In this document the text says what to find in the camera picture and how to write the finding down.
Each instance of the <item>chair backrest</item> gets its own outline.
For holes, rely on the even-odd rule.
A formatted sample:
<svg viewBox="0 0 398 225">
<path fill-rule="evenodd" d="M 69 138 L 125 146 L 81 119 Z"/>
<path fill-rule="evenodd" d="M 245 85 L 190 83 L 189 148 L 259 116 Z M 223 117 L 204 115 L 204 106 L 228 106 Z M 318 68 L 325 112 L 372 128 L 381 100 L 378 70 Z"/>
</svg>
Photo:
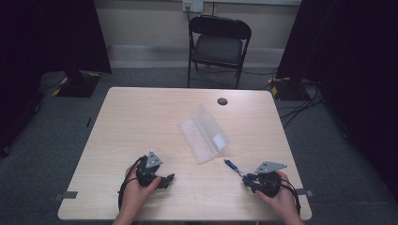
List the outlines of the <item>chair backrest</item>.
<svg viewBox="0 0 398 225">
<path fill-rule="evenodd" d="M 252 29 L 243 21 L 229 18 L 201 15 L 191 19 L 190 32 L 219 37 L 250 40 Z"/>
</svg>

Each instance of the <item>white label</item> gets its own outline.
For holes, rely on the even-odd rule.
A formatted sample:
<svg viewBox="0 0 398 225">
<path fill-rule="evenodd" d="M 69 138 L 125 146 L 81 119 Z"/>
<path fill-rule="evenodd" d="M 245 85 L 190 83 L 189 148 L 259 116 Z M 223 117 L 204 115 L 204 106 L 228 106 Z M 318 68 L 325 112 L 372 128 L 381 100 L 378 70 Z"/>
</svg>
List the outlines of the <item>white label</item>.
<svg viewBox="0 0 398 225">
<path fill-rule="evenodd" d="M 214 143 L 216 143 L 217 147 L 222 150 L 225 147 L 225 141 L 222 139 L 220 134 L 217 134 L 213 138 Z"/>
</svg>

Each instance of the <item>black chair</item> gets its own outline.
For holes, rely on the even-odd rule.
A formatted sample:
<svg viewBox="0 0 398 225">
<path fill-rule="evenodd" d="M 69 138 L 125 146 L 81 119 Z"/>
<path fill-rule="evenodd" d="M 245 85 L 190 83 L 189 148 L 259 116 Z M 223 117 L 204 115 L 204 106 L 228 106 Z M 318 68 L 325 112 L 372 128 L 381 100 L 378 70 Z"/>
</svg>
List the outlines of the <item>black chair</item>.
<svg viewBox="0 0 398 225">
<path fill-rule="evenodd" d="M 239 85 L 246 51 L 252 37 L 248 24 L 209 15 L 201 15 L 190 20 L 190 58 L 188 64 L 188 87 L 191 80 L 191 64 L 212 65 L 222 68 L 235 68 Z M 196 43 L 193 33 L 199 34 Z"/>
</svg>

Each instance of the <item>person's left hand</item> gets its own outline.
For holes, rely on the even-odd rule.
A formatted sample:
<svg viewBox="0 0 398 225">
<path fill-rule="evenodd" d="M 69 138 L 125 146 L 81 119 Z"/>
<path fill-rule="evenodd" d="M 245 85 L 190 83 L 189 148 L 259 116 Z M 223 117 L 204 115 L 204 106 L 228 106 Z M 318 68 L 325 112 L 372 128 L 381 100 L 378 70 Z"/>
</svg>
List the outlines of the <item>person's left hand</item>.
<svg viewBox="0 0 398 225">
<path fill-rule="evenodd" d="M 134 217 L 146 203 L 146 200 L 150 193 L 156 189 L 161 177 L 156 177 L 148 187 L 141 187 L 137 180 L 137 169 L 138 165 L 132 170 L 130 177 L 127 179 L 131 180 L 127 185 L 123 193 L 122 206 L 120 207 L 120 212 L 117 215 L 114 224 L 131 224 Z"/>
</svg>

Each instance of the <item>transparent plastic case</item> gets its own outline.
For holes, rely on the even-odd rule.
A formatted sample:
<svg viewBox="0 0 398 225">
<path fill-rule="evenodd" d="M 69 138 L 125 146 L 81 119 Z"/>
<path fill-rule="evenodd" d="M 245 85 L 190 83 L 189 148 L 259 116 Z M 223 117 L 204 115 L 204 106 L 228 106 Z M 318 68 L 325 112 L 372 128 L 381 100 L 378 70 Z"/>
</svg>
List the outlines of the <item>transparent plastic case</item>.
<svg viewBox="0 0 398 225">
<path fill-rule="evenodd" d="M 229 143 L 213 115 L 199 105 L 194 116 L 178 123 L 198 164 L 216 157 Z"/>
</svg>

